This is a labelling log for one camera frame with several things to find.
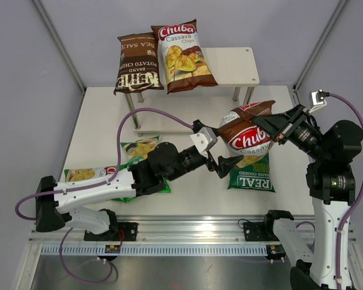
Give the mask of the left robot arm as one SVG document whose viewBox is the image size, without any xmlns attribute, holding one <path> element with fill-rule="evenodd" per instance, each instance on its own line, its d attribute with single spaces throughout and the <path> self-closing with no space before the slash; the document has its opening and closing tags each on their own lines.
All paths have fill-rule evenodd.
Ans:
<svg viewBox="0 0 363 290">
<path fill-rule="evenodd" d="M 57 182 L 52 176 L 40 180 L 36 197 L 36 231 L 49 233 L 63 227 L 85 231 L 85 241 L 135 241 L 137 225 L 119 222 L 109 209 L 91 210 L 88 204 L 114 198 L 151 195 L 165 189 L 166 181 L 206 166 L 224 178 L 242 156 L 213 159 L 210 152 L 200 153 L 195 146 L 181 152 L 169 142 L 160 143 L 147 159 L 112 175 L 83 181 Z"/>
</svg>

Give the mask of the brown Kettle sea salt bag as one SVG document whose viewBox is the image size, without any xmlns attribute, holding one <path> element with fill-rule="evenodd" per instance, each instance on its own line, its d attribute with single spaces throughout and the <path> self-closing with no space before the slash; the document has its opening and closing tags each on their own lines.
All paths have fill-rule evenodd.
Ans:
<svg viewBox="0 0 363 290">
<path fill-rule="evenodd" d="M 153 33 L 119 36 L 120 62 L 114 94 L 163 90 L 160 81 L 158 43 Z"/>
</svg>

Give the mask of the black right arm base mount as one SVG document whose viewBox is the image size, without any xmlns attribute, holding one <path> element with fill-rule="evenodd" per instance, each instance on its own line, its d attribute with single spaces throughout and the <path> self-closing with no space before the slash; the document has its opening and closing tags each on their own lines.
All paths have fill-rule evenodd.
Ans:
<svg viewBox="0 0 363 290">
<path fill-rule="evenodd" d="M 274 235 L 271 228 L 263 222 L 243 222 L 243 233 L 246 242 L 277 242 L 279 239 Z"/>
</svg>

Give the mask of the brown Chuba bag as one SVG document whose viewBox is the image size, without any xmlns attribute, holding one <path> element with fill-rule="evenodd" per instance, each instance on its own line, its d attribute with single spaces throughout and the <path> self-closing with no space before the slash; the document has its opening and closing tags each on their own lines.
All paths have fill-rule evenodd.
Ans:
<svg viewBox="0 0 363 290">
<path fill-rule="evenodd" d="M 232 155 L 243 159 L 235 167 L 240 169 L 261 160 L 273 146 L 271 136 L 252 122 L 253 117 L 270 115 L 274 100 L 242 105 L 229 111 L 219 124 L 219 134 Z"/>
<path fill-rule="evenodd" d="M 200 46 L 197 21 L 151 27 L 165 67 L 167 93 L 213 87 L 215 80 Z"/>
</svg>

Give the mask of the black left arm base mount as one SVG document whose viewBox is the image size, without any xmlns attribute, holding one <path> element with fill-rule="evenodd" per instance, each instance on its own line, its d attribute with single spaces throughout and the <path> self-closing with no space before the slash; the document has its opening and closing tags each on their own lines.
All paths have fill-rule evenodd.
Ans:
<svg viewBox="0 0 363 290">
<path fill-rule="evenodd" d="M 137 240 L 138 223 L 118 222 L 112 225 L 106 241 L 111 242 L 135 242 Z"/>
</svg>

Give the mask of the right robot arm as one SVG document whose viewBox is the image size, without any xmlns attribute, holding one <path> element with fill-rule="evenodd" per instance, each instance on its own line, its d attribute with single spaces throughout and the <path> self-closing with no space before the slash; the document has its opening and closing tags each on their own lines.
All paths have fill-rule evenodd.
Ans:
<svg viewBox="0 0 363 290">
<path fill-rule="evenodd" d="M 274 142 L 287 141 L 313 159 L 306 181 L 315 215 L 315 247 L 310 250 L 289 211 L 269 210 L 260 224 L 268 239 L 278 239 L 290 260 L 292 289 L 352 289 L 348 270 L 348 224 L 359 198 L 351 162 L 362 150 L 363 129 L 337 121 L 321 133 L 308 110 L 298 105 L 252 122 Z"/>
</svg>

